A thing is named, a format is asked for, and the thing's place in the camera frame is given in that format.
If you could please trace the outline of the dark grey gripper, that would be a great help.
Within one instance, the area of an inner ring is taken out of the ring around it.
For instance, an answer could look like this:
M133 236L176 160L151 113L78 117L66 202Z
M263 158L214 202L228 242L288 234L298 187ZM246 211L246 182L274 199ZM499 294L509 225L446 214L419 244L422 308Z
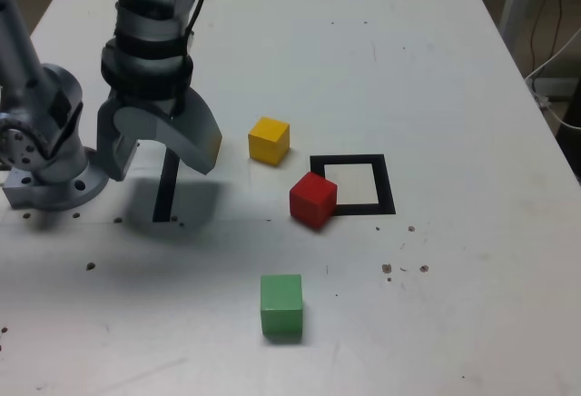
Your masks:
M97 116L97 162L116 182L125 179L136 139L164 144L188 167L207 174L216 164L222 133L209 106L191 88L164 100L111 88Z

